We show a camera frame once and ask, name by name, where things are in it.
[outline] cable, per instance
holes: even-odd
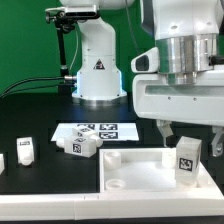
[[[138,44],[137,44],[137,41],[136,41],[136,38],[135,38],[135,34],[134,34],[134,31],[133,31],[132,23],[131,23],[131,17],[130,17],[130,13],[129,13],[129,9],[128,9],[128,0],[125,0],[125,3],[126,3],[128,25],[129,25],[129,30],[130,30],[130,33],[131,33],[132,41],[134,43],[136,53],[138,55],[140,55],[139,47],[138,47]]]
[[[1,94],[0,99],[3,99],[4,97],[14,94],[14,93],[18,93],[18,92],[22,92],[22,91],[27,91],[27,90],[34,90],[34,89],[44,89],[44,88],[52,88],[52,87],[58,87],[58,85],[49,85],[49,86],[36,86],[36,87],[30,87],[30,88],[24,88],[24,89],[18,89],[18,90],[14,90],[14,91],[10,91],[4,94]]]
[[[37,81],[56,81],[56,80],[64,80],[64,77],[46,77],[46,78],[30,78],[30,79],[24,79],[22,81],[19,81],[11,86],[9,86],[8,88],[6,88],[0,95],[0,98],[2,95],[4,95],[5,93],[8,93],[11,89],[22,85],[24,83],[28,83],[28,82],[37,82]]]
[[[78,37],[77,29],[75,29],[75,34],[76,34],[76,51],[75,51],[72,63],[70,65],[70,68],[69,68],[70,73],[71,73],[72,67],[75,63],[75,60],[76,60],[76,57],[77,57],[77,54],[78,54],[78,49],[79,49],[79,37]]]

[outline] small white block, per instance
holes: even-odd
[[[4,169],[5,169],[4,156],[3,154],[0,154],[0,174],[4,171]]]
[[[73,128],[72,133],[75,136],[95,140],[97,147],[100,147],[103,144],[103,139],[99,137],[98,133],[95,130],[84,125]]]
[[[186,185],[195,185],[198,176],[201,140],[182,137],[177,144],[176,149],[176,172],[175,177],[177,183]]]
[[[96,153],[96,141],[72,135],[65,139],[64,148],[65,153],[89,158]]]
[[[31,137],[17,138],[18,163],[29,166],[34,161],[33,141]]]

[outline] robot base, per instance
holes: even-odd
[[[76,92],[72,94],[72,101],[74,104],[80,104],[88,107],[109,107],[118,104],[127,103],[127,93],[123,91],[116,98],[108,98],[108,99],[85,99],[79,96]]]

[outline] white cube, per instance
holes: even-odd
[[[199,171],[202,141],[182,137],[176,148],[175,178],[177,183],[195,185]]]
[[[95,140],[97,147],[100,147],[103,144],[103,139],[99,137],[98,132],[84,125],[80,125],[78,127],[73,128],[72,133],[75,136]]]
[[[64,141],[65,153],[91,157],[96,153],[96,142],[92,139],[70,136]]]

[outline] white cylinder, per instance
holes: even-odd
[[[123,190],[126,187],[126,183],[120,179],[110,179],[106,182],[106,190],[117,191]]]
[[[120,152],[104,153],[104,167],[108,170],[119,169],[121,167],[121,153]]]

